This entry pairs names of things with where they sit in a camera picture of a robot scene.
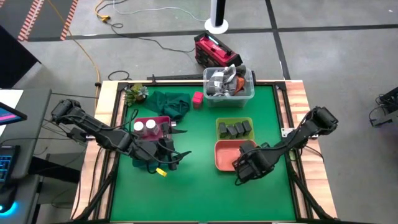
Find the green mat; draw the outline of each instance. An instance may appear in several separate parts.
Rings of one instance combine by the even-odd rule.
[[[162,92],[203,91],[200,86],[149,87]],[[148,174],[132,166],[130,157],[121,156],[111,211],[112,222],[215,222],[295,220],[285,159],[260,180],[235,186],[234,172],[221,172],[215,166],[216,119],[251,117],[258,144],[280,141],[274,94],[271,86],[257,86],[256,94],[243,109],[191,109],[177,125],[187,133],[174,134],[178,152],[192,151],[176,171],[167,177]],[[141,105],[138,117],[157,116]]]

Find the computer monitor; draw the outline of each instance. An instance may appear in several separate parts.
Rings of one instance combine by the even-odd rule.
[[[0,126],[18,121],[24,121],[26,119],[26,114],[23,114],[18,110],[15,110],[14,108],[11,108],[0,102]]]

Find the yellow cable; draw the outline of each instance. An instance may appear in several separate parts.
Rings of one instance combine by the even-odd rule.
[[[62,18],[60,12],[58,11],[58,9],[54,6],[54,4],[52,3],[51,0],[47,0],[51,7],[54,9],[54,11],[58,14],[58,17],[61,19],[62,23],[65,24],[65,20]],[[101,75],[100,75],[100,71],[98,70],[98,66],[97,64],[95,64],[94,60],[90,57],[90,55],[87,53],[87,51],[84,49],[83,46],[81,46],[74,38],[74,36],[72,35],[72,32],[70,32],[70,29],[68,27],[68,33],[70,35],[70,37],[72,38],[72,40],[81,48],[81,50],[85,53],[85,55],[88,57],[88,59],[91,61],[91,63],[93,64],[94,68],[95,68],[95,72],[97,75],[97,83],[101,83]],[[94,107],[97,108],[97,103],[98,103],[98,95],[100,93],[100,87],[99,86],[95,86],[95,97],[97,97],[95,99],[95,105]]]
[[[95,8],[94,8],[94,13],[95,13],[99,18],[101,18],[101,21],[106,22],[106,21],[110,20],[111,17],[108,16],[108,15],[102,16],[102,15],[100,15],[100,14],[98,13],[98,10],[97,10],[97,8],[98,8],[104,1],[105,1],[105,0],[101,0],[101,1],[95,6]]]

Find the white tag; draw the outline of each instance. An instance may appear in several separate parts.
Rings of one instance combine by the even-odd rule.
[[[221,82],[214,81],[214,86],[217,86],[218,88],[221,88]]]
[[[224,73],[223,72],[215,72],[212,77],[223,77]]]

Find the wooden table frame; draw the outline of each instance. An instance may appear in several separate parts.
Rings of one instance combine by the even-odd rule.
[[[142,83],[144,85],[201,85],[202,80],[159,80],[154,83],[148,80],[136,81],[105,81],[101,88],[98,105],[95,113],[95,118],[110,126],[117,126],[121,124],[124,116],[124,92],[123,89],[130,83]],[[281,127],[293,128],[297,127],[302,118],[310,110],[307,96],[302,81],[296,80],[257,80],[257,85],[274,85],[275,105],[281,120],[279,124]],[[320,151],[318,141],[309,140],[308,146]],[[87,146],[85,161],[81,173],[81,192],[79,205],[76,215],[79,216],[83,209],[88,205],[89,194],[92,190],[92,197],[98,190],[98,186],[102,183],[110,172],[113,162],[115,161],[115,153],[100,150],[100,147],[95,141],[90,141]],[[322,159],[310,152],[304,150],[301,158],[294,162],[294,168],[298,172],[300,178],[305,180],[307,188],[323,207],[323,209],[331,216],[336,217],[336,210],[331,197],[330,187],[326,176],[326,170]],[[91,189],[91,183],[94,179],[94,184]],[[290,181],[296,217],[307,218],[316,216],[311,209],[308,209],[308,203],[304,200],[301,191],[293,182]],[[110,210],[108,204],[112,201],[114,184],[111,184],[102,196],[102,199],[97,205],[90,219],[109,218]],[[73,210],[77,206],[78,194],[76,193]]]

